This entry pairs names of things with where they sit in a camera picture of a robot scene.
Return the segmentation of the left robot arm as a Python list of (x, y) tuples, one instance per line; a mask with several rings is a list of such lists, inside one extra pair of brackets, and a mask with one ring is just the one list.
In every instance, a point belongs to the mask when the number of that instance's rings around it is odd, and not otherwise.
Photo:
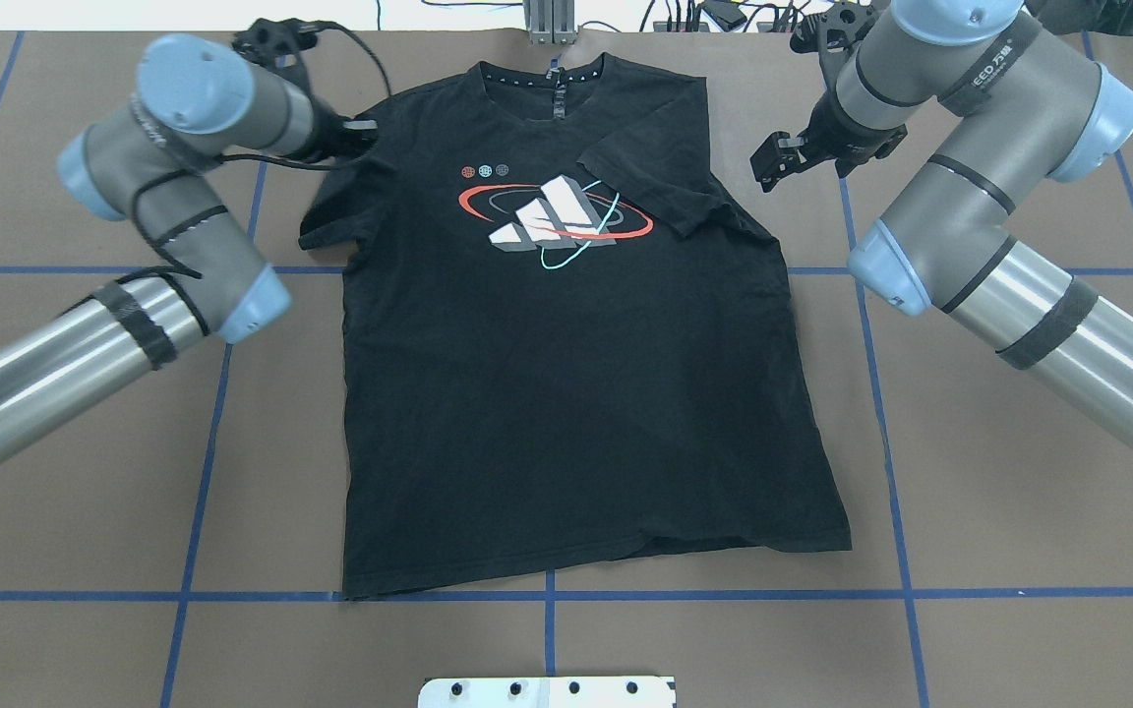
[(337, 116), (312, 89), (303, 53), (325, 31), (340, 26), (259, 19), (225, 44), (159, 37), (125, 106), (60, 152), (69, 196), (129, 223), (159, 261), (0, 350), (0, 463), (203, 336), (235, 344), (287, 312), (273, 265), (207, 176), (246, 160), (334, 171), (372, 146), (373, 120)]

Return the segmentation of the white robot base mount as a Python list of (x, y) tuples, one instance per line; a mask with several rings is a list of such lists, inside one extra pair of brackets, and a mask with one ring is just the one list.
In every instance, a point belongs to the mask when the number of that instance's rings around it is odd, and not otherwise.
[(675, 680), (657, 676), (429, 679), (418, 707), (678, 707)]

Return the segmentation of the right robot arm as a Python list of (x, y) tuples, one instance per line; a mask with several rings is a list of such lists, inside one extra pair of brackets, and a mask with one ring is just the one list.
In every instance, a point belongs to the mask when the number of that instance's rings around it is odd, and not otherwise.
[(908, 317), (938, 309), (1133, 449), (1133, 317), (1006, 229), (1043, 180), (1093, 173), (1133, 134), (1133, 89), (1021, 1), (837, 1), (791, 35), (824, 94), (750, 165), (764, 190), (811, 167), (886, 157), (935, 100), (959, 118), (850, 251), (850, 274)]

